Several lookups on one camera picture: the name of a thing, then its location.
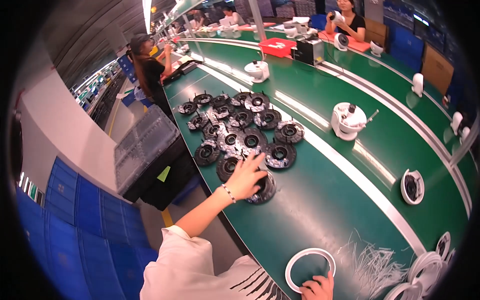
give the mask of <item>black plastic disc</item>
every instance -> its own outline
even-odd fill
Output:
[[[417,181],[415,177],[411,175],[405,176],[405,190],[407,191],[407,196],[412,201],[417,199]]]
[[[217,146],[215,140],[206,140],[195,150],[193,158],[197,165],[207,166],[216,161],[219,155],[220,147]]]
[[[261,129],[273,129],[281,120],[282,114],[273,109],[266,109],[253,117],[253,122]]]
[[[245,108],[253,112],[260,112],[270,107],[270,98],[264,93],[253,93],[251,98],[245,99]]]
[[[206,104],[212,100],[212,95],[210,94],[200,94],[196,95],[195,98],[193,98],[194,102],[198,104]]]
[[[228,100],[227,94],[220,94],[219,96],[216,96],[210,101],[210,105],[216,108],[216,107],[227,104],[227,100]]]
[[[203,128],[203,133],[205,139],[213,139],[216,140],[217,136],[226,131],[226,126],[223,121],[216,121],[216,122],[209,122]]]
[[[290,144],[270,143],[265,150],[265,163],[271,168],[289,168],[296,158],[297,150]]]
[[[241,92],[233,96],[232,99],[230,99],[230,103],[233,106],[243,106],[245,103],[245,100],[251,99],[251,98],[252,96],[249,92]]]
[[[179,113],[184,115],[191,115],[197,110],[197,108],[197,103],[191,101],[185,102],[179,105]]]
[[[228,152],[216,165],[216,174],[222,182],[227,182],[227,180],[232,176],[235,166],[239,160],[242,160],[241,154],[236,152]]]
[[[205,113],[198,114],[188,121],[188,129],[196,130],[203,128],[208,123],[208,116]]]
[[[280,121],[275,127],[275,138],[285,144],[299,142],[303,138],[303,126],[294,121]]]
[[[215,119],[220,120],[228,117],[231,113],[235,111],[235,108],[230,103],[224,105],[213,107],[213,116]]]
[[[252,197],[245,199],[251,204],[262,204],[270,200],[276,192],[276,183],[273,179],[272,173],[268,172],[268,175],[257,181],[256,185],[260,186],[260,189]]]
[[[249,155],[251,151],[255,151],[259,155],[265,151],[267,147],[267,137],[265,133],[256,128],[245,128],[243,136],[237,136],[237,143],[244,155]]]
[[[235,152],[238,151],[237,148],[240,149],[240,146],[238,146],[237,137],[242,138],[243,136],[245,136],[245,134],[241,129],[229,127],[226,128],[226,131],[218,134],[216,142],[220,147],[220,150],[225,152]]]
[[[253,122],[253,113],[246,108],[240,108],[228,117],[228,123],[233,127],[247,127]]]

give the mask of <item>bracelet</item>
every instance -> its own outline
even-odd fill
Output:
[[[233,203],[237,203],[237,200],[235,200],[235,197],[232,195],[232,193],[227,189],[227,187],[225,186],[225,184],[222,183],[222,187],[227,191],[228,195],[230,196],[230,198],[232,198],[232,202]]]

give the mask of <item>white wall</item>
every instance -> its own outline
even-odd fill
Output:
[[[116,143],[76,103],[52,67],[43,43],[37,41],[17,76],[15,89],[25,89],[18,107],[24,134],[23,171],[45,191],[53,161],[59,156],[75,171],[115,194]]]

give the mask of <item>orange tray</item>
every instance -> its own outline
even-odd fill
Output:
[[[337,32],[335,32],[334,34],[329,34],[325,30],[323,30],[323,31],[318,33],[318,37],[321,38],[322,40],[328,40],[328,41],[333,43],[336,34],[337,34]],[[351,36],[347,36],[347,38],[348,38],[347,47],[349,47],[349,48],[352,48],[352,49],[354,49],[356,51],[360,51],[360,52],[365,52],[368,49],[370,49],[370,44],[369,43],[357,42]]]

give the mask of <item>worker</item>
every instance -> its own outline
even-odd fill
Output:
[[[353,0],[336,0],[336,4],[342,11],[345,22],[332,22],[332,20],[330,20],[332,13],[329,12],[327,14],[325,31],[332,34],[335,31],[335,27],[338,27],[339,33],[351,36],[356,41],[363,42],[365,40],[365,20],[353,12],[355,7]]]
[[[232,25],[234,24],[238,24],[239,26],[245,25],[245,21],[243,20],[241,15],[238,12],[234,12],[231,7],[226,6],[222,8],[222,10],[226,17],[233,17]]]
[[[196,21],[194,27],[195,30],[199,29],[202,26],[207,26],[211,23],[210,19],[205,16],[205,13],[201,10],[190,10],[189,15],[193,15],[193,19]]]
[[[179,34],[180,32],[185,31],[185,27],[183,27],[183,25],[181,25],[179,21],[173,21],[172,24],[173,24],[174,31],[175,31],[176,34]]]
[[[128,60],[133,63],[132,48],[130,47],[130,44],[127,44],[127,52],[125,54],[127,55]]]
[[[149,54],[154,44],[150,35],[139,34],[134,36],[130,41],[133,53],[133,65],[138,82],[145,96],[151,102],[157,104],[163,112],[172,119],[172,111],[161,83],[164,77],[172,73],[170,58],[172,47],[169,44],[165,44],[162,53],[155,59]],[[163,58],[165,58],[165,65],[161,63]]]
[[[224,185],[175,225],[162,229],[163,241],[158,258],[145,268],[140,299],[281,298],[280,289],[248,255],[238,258],[228,271],[215,276],[212,244],[198,237],[223,209],[251,197],[260,189],[256,182],[267,172],[259,171],[258,166],[265,154],[254,156],[252,151],[245,161],[240,160]],[[331,271],[328,278],[313,276],[300,287],[302,300],[332,300],[333,286]]]

